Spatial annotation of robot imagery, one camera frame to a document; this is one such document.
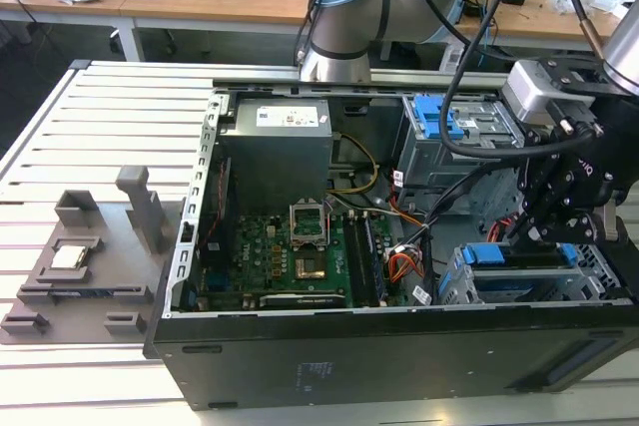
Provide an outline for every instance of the ram slot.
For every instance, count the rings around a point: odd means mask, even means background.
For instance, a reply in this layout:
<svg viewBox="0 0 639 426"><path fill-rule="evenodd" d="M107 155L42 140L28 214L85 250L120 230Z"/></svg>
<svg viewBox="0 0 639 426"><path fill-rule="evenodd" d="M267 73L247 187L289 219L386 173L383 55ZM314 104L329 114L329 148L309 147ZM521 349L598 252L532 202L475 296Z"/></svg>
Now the ram slot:
<svg viewBox="0 0 639 426"><path fill-rule="evenodd" d="M344 214L342 225L353 305L379 306L365 221Z"/></svg>

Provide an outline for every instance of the red wire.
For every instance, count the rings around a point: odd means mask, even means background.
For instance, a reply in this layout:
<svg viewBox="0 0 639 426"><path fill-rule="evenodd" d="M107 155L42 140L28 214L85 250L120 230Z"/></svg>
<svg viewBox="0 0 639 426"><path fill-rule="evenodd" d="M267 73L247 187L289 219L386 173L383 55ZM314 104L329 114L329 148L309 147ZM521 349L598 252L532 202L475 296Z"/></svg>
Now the red wire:
<svg viewBox="0 0 639 426"><path fill-rule="evenodd" d="M216 228L218 227L218 223L220 223L220 219L222 217L222 179L224 178L224 171L225 171L224 163L221 163L220 179L218 180L218 215L216 216L216 220L211 225L211 228L209 228L209 231L207 231L207 235L204 238L202 238L202 240L200 241L200 245L198 246L198 248L202 248L207 243L211 235L215 232Z"/></svg>

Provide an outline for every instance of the blue plastic tab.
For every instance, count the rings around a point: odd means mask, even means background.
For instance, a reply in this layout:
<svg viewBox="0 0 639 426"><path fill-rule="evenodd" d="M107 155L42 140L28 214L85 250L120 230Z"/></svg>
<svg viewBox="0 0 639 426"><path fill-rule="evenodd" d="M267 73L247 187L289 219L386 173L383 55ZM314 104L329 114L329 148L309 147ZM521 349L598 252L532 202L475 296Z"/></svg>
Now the blue plastic tab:
<svg viewBox="0 0 639 426"><path fill-rule="evenodd" d="M421 122L421 129L427 139L440 139L439 111L443 104L442 95L418 95L415 97L414 111ZM452 114L448 112L446 119L448 134L453 140L463 139L463 130L457 127Z"/></svg>
<svg viewBox="0 0 639 426"><path fill-rule="evenodd" d="M450 281L450 271L448 271L446 275L444 276L444 278L439 282L439 290L438 290L439 294L441 294L444 291L449 281Z"/></svg>
<svg viewBox="0 0 639 426"><path fill-rule="evenodd" d="M568 264L570 264L570 266L576 266L577 262L579 261L579 254L577 253L577 249L570 243L561 243L559 247L564 257L568 261Z"/></svg>
<svg viewBox="0 0 639 426"><path fill-rule="evenodd" d="M501 248L495 243L476 243L470 244L467 248L471 248L477 264L504 264L506 263Z"/></svg>
<svg viewBox="0 0 639 426"><path fill-rule="evenodd" d="M461 254L463 255L463 260L466 262L466 264L474 264L477 261L475 259L474 253L472 252L472 249L470 249L470 246L464 248L461 251Z"/></svg>

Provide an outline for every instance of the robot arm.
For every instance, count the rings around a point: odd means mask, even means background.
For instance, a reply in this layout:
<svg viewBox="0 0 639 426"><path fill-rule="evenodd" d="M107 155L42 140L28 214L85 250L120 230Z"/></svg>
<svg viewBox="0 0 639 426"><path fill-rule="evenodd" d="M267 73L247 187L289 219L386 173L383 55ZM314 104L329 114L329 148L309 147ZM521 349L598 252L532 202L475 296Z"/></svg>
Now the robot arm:
<svg viewBox="0 0 639 426"><path fill-rule="evenodd" d="M434 1L459 18L462 0ZM369 83L371 41L424 43L444 32L424 0L321 0L313 22L301 68L307 82Z"/></svg>
<svg viewBox="0 0 639 426"><path fill-rule="evenodd" d="M639 181L639 42L635 3L603 50L603 61L518 62L502 89L504 102L525 124L527 144L550 143L592 126L579 151L527 160L519 169L523 193L511 242L623 242L615 209ZM547 136L531 124L555 125Z"/></svg>

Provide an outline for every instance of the desk leg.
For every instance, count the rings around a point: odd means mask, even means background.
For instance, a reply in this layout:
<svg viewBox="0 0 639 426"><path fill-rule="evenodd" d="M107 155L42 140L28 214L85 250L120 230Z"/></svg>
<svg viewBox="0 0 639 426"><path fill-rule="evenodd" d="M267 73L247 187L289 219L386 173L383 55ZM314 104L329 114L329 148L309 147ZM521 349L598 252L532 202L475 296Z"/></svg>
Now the desk leg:
<svg viewBox="0 0 639 426"><path fill-rule="evenodd" d="M118 22L115 26L120 32L120 43L127 62L144 62L144 50L138 30L133 24L132 19L123 18L122 22Z"/></svg>

